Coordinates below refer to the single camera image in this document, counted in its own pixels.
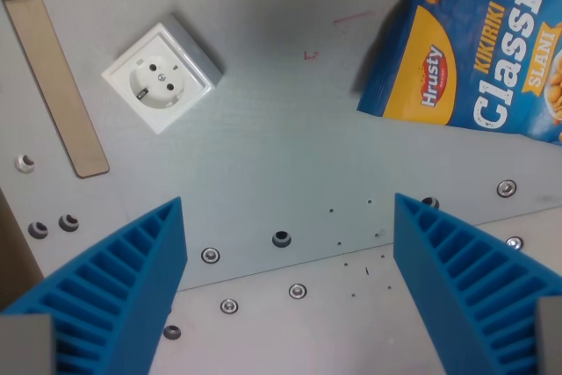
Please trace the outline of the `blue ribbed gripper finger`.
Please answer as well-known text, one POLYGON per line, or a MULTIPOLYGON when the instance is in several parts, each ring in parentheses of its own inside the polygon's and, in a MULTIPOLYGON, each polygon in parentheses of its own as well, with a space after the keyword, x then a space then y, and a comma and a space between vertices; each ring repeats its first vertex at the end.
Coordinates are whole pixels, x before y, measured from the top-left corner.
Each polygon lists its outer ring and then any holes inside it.
POLYGON ((180 198, 91 246, 6 315, 48 314, 58 374, 147 374, 187 264, 180 198))
POLYGON ((535 312, 561 277, 490 234, 396 194, 393 258, 448 374, 536 374, 535 312))

